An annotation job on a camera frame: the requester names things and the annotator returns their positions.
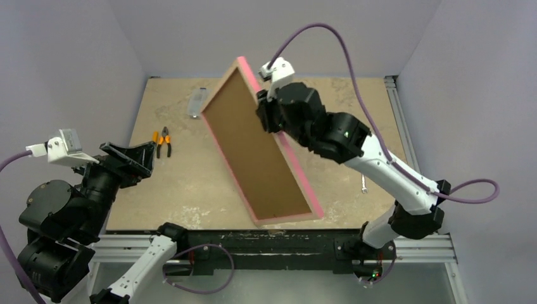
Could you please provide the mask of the pink photo frame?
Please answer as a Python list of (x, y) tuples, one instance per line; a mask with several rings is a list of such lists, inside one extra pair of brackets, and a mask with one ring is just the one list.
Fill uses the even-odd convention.
[(262, 128), (260, 89), (246, 57), (237, 57), (201, 116), (256, 226), (321, 219), (324, 211), (288, 139)]

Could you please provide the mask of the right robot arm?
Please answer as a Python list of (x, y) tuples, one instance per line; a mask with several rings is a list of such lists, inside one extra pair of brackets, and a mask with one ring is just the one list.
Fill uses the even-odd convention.
[(355, 116), (327, 111), (317, 90), (302, 82), (276, 89), (274, 98), (262, 89), (256, 98), (264, 131), (286, 133), (312, 153), (360, 172), (394, 197), (391, 210), (362, 226), (355, 241), (360, 256), (372, 257), (398, 236), (422, 239), (441, 228), (445, 213), (434, 192), (449, 190), (449, 183), (429, 180), (383, 152), (378, 138)]

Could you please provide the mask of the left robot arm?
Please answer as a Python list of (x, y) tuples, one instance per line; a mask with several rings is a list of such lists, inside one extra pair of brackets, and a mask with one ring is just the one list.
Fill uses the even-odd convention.
[(30, 148), (82, 176), (76, 186), (51, 180), (36, 187), (19, 216), (28, 229), (28, 243), (17, 260), (37, 292), (53, 303), (60, 303), (89, 273), (95, 254), (89, 245), (100, 240), (118, 190), (153, 173), (153, 141), (128, 148), (106, 142), (99, 148), (103, 155), (72, 153), (59, 137)]

